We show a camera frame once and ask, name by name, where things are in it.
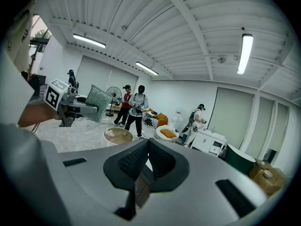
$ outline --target light fixture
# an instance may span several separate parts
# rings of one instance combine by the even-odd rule
[[[83,40],[85,42],[93,43],[93,44],[95,44],[95,45],[97,45],[99,47],[105,48],[105,44],[104,43],[98,42],[96,40],[93,40],[93,39],[90,39],[90,38],[87,38],[87,37],[84,37],[84,36],[81,36],[81,35],[78,35],[78,34],[74,34],[73,37],[75,39]]]
[[[240,61],[237,69],[238,74],[244,74],[246,70],[246,66],[248,64],[248,60],[252,50],[252,44],[253,44],[253,36],[251,34],[244,33]]]
[[[140,62],[136,62],[136,65],[142,67],[143,69],[147,70],[148,72],[153,73],[154,75],[158,75],[158,73],[156,71],[153,71],[152,69],[150,69],[149,67],[146,67],[145,65],[141,64]]]

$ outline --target drawer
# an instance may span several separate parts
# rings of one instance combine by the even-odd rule
[[[214,154],[218,154],[218,152],[220,151],[220,147],[217,147],[217,146],[212,146],[209,150],[210,153],[214,153]]]

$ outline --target electric fan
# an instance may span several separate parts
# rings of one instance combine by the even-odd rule
[[[115,102],[115,104],[118,102],[118,98],[122,96],[121,91],[119,88],[117,87],[110,87],[107,89],[106,92],[108,95],[112,96],[113,99],[111,101],[111,108],[110,108],[110,112],[106,113],[106,116],[114,116],[112,112],[112,106],[113,106],[113,102]]]

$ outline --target white cabinet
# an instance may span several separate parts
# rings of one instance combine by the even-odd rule
[[[210,134],[208,131],[206,133],[202,133],[202,131],[198,131],[191,148],[195,147],[198,150],[201,150],[205,153],[212,154],[214,156],[218,156],[227,142],[226,138],[222,135],[218,135],[216,133]]]

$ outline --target white marker cube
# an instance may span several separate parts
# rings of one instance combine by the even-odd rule
[[[58,104],[60,103],[63,94],[68,91],[69,85],[55,79],[48,84],[47,91],[44,92],[44,101],[57,111]]]

